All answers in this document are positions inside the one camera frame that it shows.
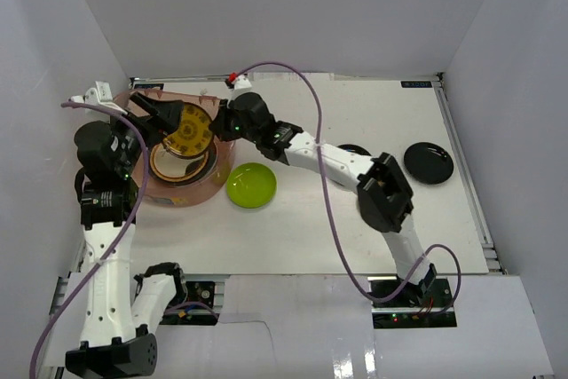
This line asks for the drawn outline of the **large yellow patterned plate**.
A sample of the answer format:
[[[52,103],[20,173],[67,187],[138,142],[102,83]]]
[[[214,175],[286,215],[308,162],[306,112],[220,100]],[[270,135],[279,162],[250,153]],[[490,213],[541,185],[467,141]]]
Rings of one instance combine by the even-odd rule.
[[[201,156],[213,141],[210,115],[202,107],[185,103],[177,130],[163,140],[164,148],[179,158]]]

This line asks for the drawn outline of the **woven wicker plate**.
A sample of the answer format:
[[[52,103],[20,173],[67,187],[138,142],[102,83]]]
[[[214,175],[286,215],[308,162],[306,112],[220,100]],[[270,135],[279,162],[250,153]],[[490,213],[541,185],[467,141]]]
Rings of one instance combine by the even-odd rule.
[[[180,158],[163,146],[155,146],[150,155],[150,172],[153,178],[170,186],[187,186],[205,178],[217,162],[217,149],[210,146],[194,158]]]

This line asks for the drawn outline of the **lime green plate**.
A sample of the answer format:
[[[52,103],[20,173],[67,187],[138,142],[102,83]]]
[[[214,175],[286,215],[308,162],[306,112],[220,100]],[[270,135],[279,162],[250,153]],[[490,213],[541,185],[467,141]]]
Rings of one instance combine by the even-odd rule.
[[[267,166],[248,162],[237,166],[226,181],[231,202],[244,209],[258,209],[269,203],[277,191],[277,179]]]

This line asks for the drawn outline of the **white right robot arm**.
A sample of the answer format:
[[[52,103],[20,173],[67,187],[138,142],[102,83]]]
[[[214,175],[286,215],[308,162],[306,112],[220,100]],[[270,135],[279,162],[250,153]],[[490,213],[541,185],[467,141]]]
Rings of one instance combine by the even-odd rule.
[[[316,172],[324,183],[333,181],[354,193],[362,220],[384,238],[394,260],[398,287],[393,293],[413,307],[431,299],[436,268],[416,234],[414,193],[393,156],[320,144],[301,127],[276,120],[252,91],[221,100],[209,128],[222,141],[245,139],[271,161]]]

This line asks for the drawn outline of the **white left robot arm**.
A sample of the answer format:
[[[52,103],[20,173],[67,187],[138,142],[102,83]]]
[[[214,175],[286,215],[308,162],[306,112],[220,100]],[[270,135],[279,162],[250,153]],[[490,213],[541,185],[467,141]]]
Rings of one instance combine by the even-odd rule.
[[[168,307],[187,297],[176,263],[149,267],[130,294],[130,249],[136,215],[150,178],[150,152],[181,123],[180,100],[130,97],[144,111],[137,116],[113,101],[68,101],[108,114],[84,124],[74,136],[81,164],[75,176],[80,222],[89,271],[83,279],[87,306],[78,348],[68,351],[65,368],[80,378],[136,378],[154,373],[155,331]]]

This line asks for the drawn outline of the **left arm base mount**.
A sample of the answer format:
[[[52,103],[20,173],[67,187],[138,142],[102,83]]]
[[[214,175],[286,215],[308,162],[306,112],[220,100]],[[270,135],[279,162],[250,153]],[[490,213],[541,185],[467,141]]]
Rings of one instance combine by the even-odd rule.
[[[224,283],[221,281],[199,280],[187,281],[187,298],[184,306],[166,313],[162,317],[163,326],[215,326],[216,317],[206,308],[195,305],[195,302],[207,305],[218,315],[224,297]]]

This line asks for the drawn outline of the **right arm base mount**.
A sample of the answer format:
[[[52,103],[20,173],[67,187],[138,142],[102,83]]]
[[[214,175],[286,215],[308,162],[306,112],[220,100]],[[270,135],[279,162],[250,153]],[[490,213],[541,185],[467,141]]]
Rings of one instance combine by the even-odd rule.
[[[436,279],[424,298],[403,291],[385,304],[373,304],[374,329],[456,328],[454,308],[446,308],[453,292],[448,279]]]

